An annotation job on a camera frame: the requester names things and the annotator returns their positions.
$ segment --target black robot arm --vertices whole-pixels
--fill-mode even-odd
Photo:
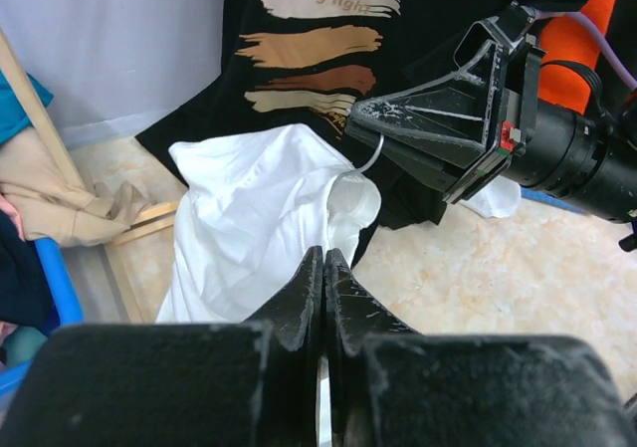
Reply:
[[[420,81],[443,64],[448,75],[355,104],[346,133],[371,146],[384,135],[383,153],[449,203],[471,198],[501,174],[607,221],[631,223],[634,233],[620,246],[633,251],[637,93],[610,114],[599,77],[564,62],[591,85],[594,116],[539,100],[544,51],[529,34],[534,20],[533,9],[514,3],[475,23],[453,60],[435,54],[412,69]]]

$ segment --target teal cloth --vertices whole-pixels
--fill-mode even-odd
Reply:
[[[51,103],[53,94],[47,91],[38,81],[29,76],[31,84],[46,107]],[[11,90],[9,83],[0,72],[0,143],[17,135],[21,130],[30,126],[31,122],[22,109],[20,102]]]
[[[35,328],[19,326],[2,343],[7,352],[6,368],[10,369],[33,359],[46,341],[47,337]]]

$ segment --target wooden frame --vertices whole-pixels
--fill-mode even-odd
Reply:
[[[67,148],[62,143],[47,110],[36,94],[31,81],[25,73],[18,58],[13,52],[9,41],[0,27],[0,72],[4,75],[9,86],[26,112],[33,127],[45,143],[58,168],[67,182],[78,188],[93,191],[91,184],[85,183],[80,176]],[[137,304],[134,290],[126,272],[123,260],[117,250],[117,246],[142,236],[149,235],[158,230],[168,228],[174,224],[174,212],[178,202],[160,203],[147,208],[134,221],[133,225],[125,233],[116,236],[111,242],[105,244],[106,258],[112,271],[117,288],[121,294],[126,313],[133,323],[142,323],[144,319]]]

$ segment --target pink cloth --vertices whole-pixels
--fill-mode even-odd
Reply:
[[[2,343],[4,342],[4,339],[6,339],[10,333],[15,331],[16,328],[17,328],[16,325],[12,325],[11,323],[4,323],[0,321],[0,345],[2,345]]]
[[[0,195],[0,210],[4,211],[4,213],[11,218],[11,221],[18,229],[18,236],[20,236],[20,239],[24,241],[24,230],[22,229],[22,218],[20,218],[20,213],[18,213],[16,207],[9,203],[2,195]]]

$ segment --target black t-shirt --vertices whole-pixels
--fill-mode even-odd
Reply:
[[[511,1],[225,0],[221,75],[137,139],[179,176],[167,152],[176,141],[299,122],[360,166],[373,150],[343,135],[354,101],[406,89],[403,68]],[[544,10],[586,2],[518,1]],[[439,220],[438,197],[387,158],[366,175],[385,211],[399,205],[385,224]]]

